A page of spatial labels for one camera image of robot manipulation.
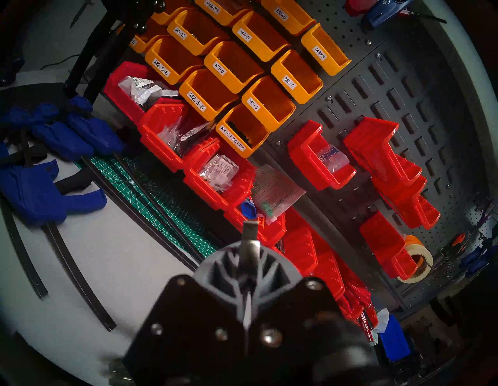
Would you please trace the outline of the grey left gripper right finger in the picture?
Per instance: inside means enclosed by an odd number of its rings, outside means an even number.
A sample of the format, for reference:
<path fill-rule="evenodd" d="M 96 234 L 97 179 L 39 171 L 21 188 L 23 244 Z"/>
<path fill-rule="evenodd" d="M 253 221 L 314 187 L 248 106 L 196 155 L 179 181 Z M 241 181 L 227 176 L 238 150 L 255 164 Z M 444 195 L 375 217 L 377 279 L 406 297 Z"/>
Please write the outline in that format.
<path fill-rule="evenodd" d="M 345 318 L 322 279 L 304 278 L 257 299 L 250 370 L 373 370 L 362 329 Z"/>

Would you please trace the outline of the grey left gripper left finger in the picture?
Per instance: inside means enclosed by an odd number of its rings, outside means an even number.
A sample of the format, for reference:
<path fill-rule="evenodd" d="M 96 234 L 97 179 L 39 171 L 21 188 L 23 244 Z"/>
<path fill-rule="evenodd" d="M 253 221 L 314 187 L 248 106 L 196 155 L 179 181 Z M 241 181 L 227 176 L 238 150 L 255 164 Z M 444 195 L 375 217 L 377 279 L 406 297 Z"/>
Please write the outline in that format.
<path fill-rule="evenodd" d="M 230 276 L 239 245 L 168 281 L 124 357 L 130 374 L 243 374 L 242 295 Z"/>

